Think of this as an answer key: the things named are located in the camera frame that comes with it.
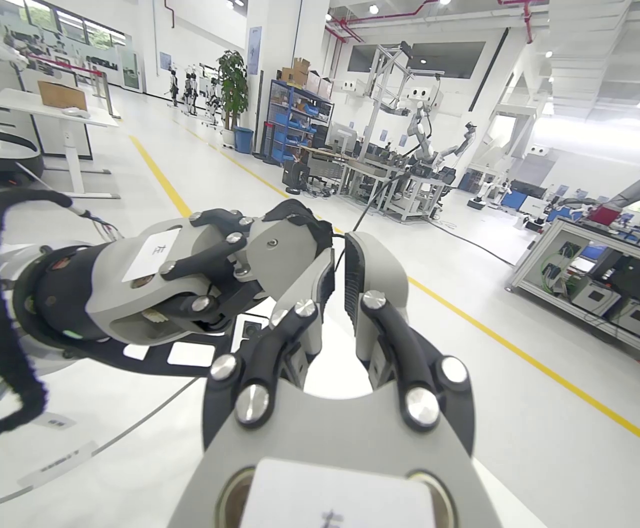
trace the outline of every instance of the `blue trash bin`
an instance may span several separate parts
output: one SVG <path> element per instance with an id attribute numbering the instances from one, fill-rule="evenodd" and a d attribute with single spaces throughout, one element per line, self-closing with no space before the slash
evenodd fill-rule
<path id="1" fill-rule="evenodd" d="M 236 150 L 243 154 L 251 154 L 253 130 L 235 127 L 234 132 L 236 133 Z"/>

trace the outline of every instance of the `white desk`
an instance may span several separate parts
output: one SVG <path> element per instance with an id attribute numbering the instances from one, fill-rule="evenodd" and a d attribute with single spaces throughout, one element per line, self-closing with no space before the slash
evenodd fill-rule
<path id="1" fill-rule="evenodd" d="M 80 171 L 80 160 L 78 159 L 73 135 L 68 126 L 71 122 L 79 122 L 84 123 L 85 125 L 94 125 L 97 127 L 117 127 L 118 124 L 109 115 L 109 112 L 102 108 L 88 106 L 87 111 L 91 114 L 88 119 L 70 116 L 62 113 L 60 108 L 44 106 L 42 104 L 42 98 L 36 93 L 21 92 L 20 90 L 12 90 L 11 88 L 5 88 L 0 92 L 0 107 L 26 112 L 32 115 L 53 117 L 59 120 L 60 131 L 62 132 L 65 144 L 65 157 L 67 158 L 67 164 L 69 165 L 68 172 L 71 174 L 71 183 L 74 189 L 72 193 L 65 193 L 67 196 L 70 196 L 71 198 L 120 198 L 119 195 L 112 195 L 111 193 L 84 192 L 82 172 Z M 65 169 L 49 168 L 48 170 Z M 103 169 L 101 171 L 85 170 L 84 172 L 111 174 L 107 169 Z"/>

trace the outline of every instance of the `yellow floor line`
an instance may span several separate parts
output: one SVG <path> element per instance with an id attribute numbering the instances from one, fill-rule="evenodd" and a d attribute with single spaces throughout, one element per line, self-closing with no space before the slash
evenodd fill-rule
<path id="1" fill-rule="evenodd" d="M 247 169 L 247 167 L 243 166 L 241 163 L 237 162 L 235 159 L 231 158 L 230 156 L 226 155 L 224 152 L 222 152 L 220 149 L 216 148 L 214 145 L 211 145 L 210 143 L 208 143 L 206 140 L 204 140 L 203 138 L 201 138 L 198 134 L 196 134 L 195 132 L 189 130 L 187 127 L 185 127 L 184 125 L 178 123 L 178 121 L 173 120 L 176 124 L 180 125 L 182 128 L 184 128 L 185 130 L 187 130 L 188 132 L 190 132 L 193 136 L 195 136 L 196 138 L 198 138 L 200 141 L 208 144 L 208 146 L 210 146 L 211 148 L 217 150 L 220 154 L 222 154 L 223 156 L 225 156 L 227 159 L 231 160 L 233 163 L 235 163 L 236 165 L 238 165 L 238 167 L 240 167 L 241 169 L 245 170 L 246 172 L 248 172 L 251 176 L 255 177 L 256 179 L 260 180 L 262 183 L 264 183 L 265 185 L 267 185 L 268 187 L 270 187 L 271 189 L 273 189 L 274 191 L 276 191 L 278 194 L 284 196 L 285 198 L 290 198 L 289 195 L 286 195 L 285 193 L 282 192 L 282 190 L 278 189 L 277 187 L 274 187 L 273 185 L 271 185 L 269 182 L 267 182 L 266 180 L 264 180 L 263 178 L 259 177 L 257 174 L 255 174 L 254 172 L 252 172 L 251 170 Z M 135 138 L 133 138 L 131 136 L 131 140 L 136 143 L 137 140 Z M 160 172 L 160 170 L 157 168 L 157 165 L 153 162 L 153 160 L 151 160 L 151 158 L 148 156 L 148 154 L 144 151 L 144 149 L 139 146 L 140 144 L 136 144 L 138 150 L 140 150 L 140 153 L 143 154 L 143 157 L 145 158 L 145 161 L 147 162 L 147 164 L 151 167 L 152 172 L 156 175 L 156 177 L 159 179 L 159 177 L 157 176 L 157 173 L 160 174 L 160 176 L 166 180 L 166 178 L 164 177 L 164 175 Z M 178 194 L 175 192 L 174 188 L 171 187 L 171 184 L 169 184 L 167 182 L 167 185 L 169 186 L 169 188 L 171 189 L 172 193 L 170 193 L 169 191 L 167 191 L 167 194 L 169 194 L 169 197 L 171 198 L 171 200 L 173 200 L 173 202 L 176 204 L 176 207 L 178 207 L 180 209 L 180 207 L 178 206 L 178 204 L 176 203 L 174 198 L 177 198 L 181 204 L 184 205 L 184 202 L 182 201 L 182 199 L 180 198 L 180 196 L 178 196 Z M 344 231 L 341 231 L 340 229 L 338 229 L 337 227 L 334 227 L 335 231 L 338 233 L 344 233 Z M 416 288 L 418 288 L 419 290 L 421 290 L 422 292 L 426 293 L 429 297 L 433 298 L 434 300 L 436 300 L 437 302 L 439 302 L 441 305 L 443 305 L 444 307 L 448 308 L 449 310 L 451 310 L 452 312 L 454 312 L 456 315 L 462 317 L 466 322 L 472 324 L 473 326 L 475 326 L 478 330 L 480 330 L 481 332 L 485 333 L 486 335 L 488 335 L 489 337 L 491 337 L 493 340 L 497 341 L 498 343 L 500 343 L 502 346 L 504 346 L 506 349 L 510 350 L 511 352 L 513 352 L 516 356 L 520 357 L 521 359 L 525 360 L 529 365 L 535 367 L 537 370 L 539 370 L 540 372 L 542 372 L 543 374 L 545 374 L 546 376 L 548 376 L 549 378 L 551 378 L 552 380 L 554 380 L 555 382 L 559 383 L 560 385 L 562 385 L 565 389 L 569 390 L 570 392 L 574 393 L 578 398 L 580 398 L 581 400 L 583 400 L 584 402 L 588 403 L 589 405 L 591 405 L 594 409 L 600 411 L 602 414 L 604 414 L 606 417 L 610 418 L 611 420 L 613 420 L 615 423 L 621 425 L 622 427 L 624 427 L 627 431 L 629 431 L 630 433 L 632 433 L 633 435 L 637 436 L 640 438 L 640 427 L 634 425 L 633 423 L 631 423 L 629 420 L 623 418 L 622 416 L 620 416 L 619 414 L 617 414 L 615 411 L 611 410 L 609 407 L 607 407 L 606 405 L 604 405 L 603 403 L 599 402 L 598 400 L 596 400 L 593 396 L 590 396 L 589 394 L 587 394 L 585 391 L 583 391 L 581 388 L 576 387 L 573 383 L 571 383 L 570 381 L 564 379 L 562 376 L 560 376 L 559 374 L 557 374 L 556 372 L 554 372 L 553 370 L 551 370 L 549 367 L 547 367 L 546 365 L 543 365 L 542 363 L 540 363 L 537 359 L 533 358 L 532 356 L 530 356 L 529 354 L 527 354 L 525 351 L 521 350 L 520 348 L 518 348 L 517 346 L 515 346 L 513 343 L 511 343 L 510 341 L 506 340 L 504 337 L 502 337 L 501 335 L 499 335 L 498 333 L 494 332 L 493 330 L 491 330 L 489 327 L 485 326 L 484 324 L 482 324 L 480 321 L 478 321 L 477 319 L 474 319 L 473 317 L 471 317 L 469 314 L 467 314 L 466 312 L 463 312 L 462 310 L 460 310 L 460 308 L 458 308 L 457 306 L 453 305 L 452 303 L 450 303 L 449 301 L 447 301 L 446 299 L 444 299 L 443 297 L 439 296 L 436 292 L 430 290 L 429 288 L 427 288 L 424 284 L 418 282 L 416 279 L 409 277 L 409 283 L 414 285 Z"/>
<path id="2" fill-rule="evenodd" d="M 145 147 L 143 147 L 140 141 L 138 141 L 138 138 L 136 138 L 135 136 L 129 136 L 129 139 L 131 139 L 133 144 L 138 149 L 138 152 L 142 156 L 142 159 L 144 159 L 145 162 L 147 162 L 147 165 L 149 165 L 149 168 L 151 169 L 151 172 L 156 177 L 156 180 L 158 180 L 160 185 L 162 185 L 164 192 L 169 196 L 169 198 L 171 199 L 173 204 L 176 206 L 180 214 L 183 216 L 189 216 L 191 214 L 191 209 L 189 209 L 187 204 L 184 203 L 184 200 L 180 197 L 180 195 L 176 192 L 173 186 L 169 183 L 169 180 L 166 178 L 166 176 L 162 174 L 162 171 L 160 170 L 158 165 L 156 165 L 156 162 L 151 158 L 151 156 L 149 156 L 149 153 L 145 150 Z"/>

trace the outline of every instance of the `potted plant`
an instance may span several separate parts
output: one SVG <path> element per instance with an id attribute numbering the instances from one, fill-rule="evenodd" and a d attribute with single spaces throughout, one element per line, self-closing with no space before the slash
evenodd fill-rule
<path id="1" fill-rule="evenodd" d="M 233 147 L 235 144 L 234 129 L 237 127 L 239 115 L 249 106 L 248 86 L 244 59 L 237 51 L 227 50 L 218 59 L 220 86 L 222 90 L 223 109 L 225 111 L 225 129 L 222 131 L 222 142 Z"/>

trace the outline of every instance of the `poster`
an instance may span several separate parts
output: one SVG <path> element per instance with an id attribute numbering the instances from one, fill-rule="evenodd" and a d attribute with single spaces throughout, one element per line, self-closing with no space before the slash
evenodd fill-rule
<path id="1" fill-rule="evenodd" d="M 249 75 L 258 74 L 260 61 L 260 41 L 262 40 L 262 26 L 249 30 L 249 53 L 246 60 L 246 72 Z"/>
<path id="2" fill-rule="evenodd" d="M 171 55 L 160 52 L 160 68 L 163 70 L 171 69 Z"/>

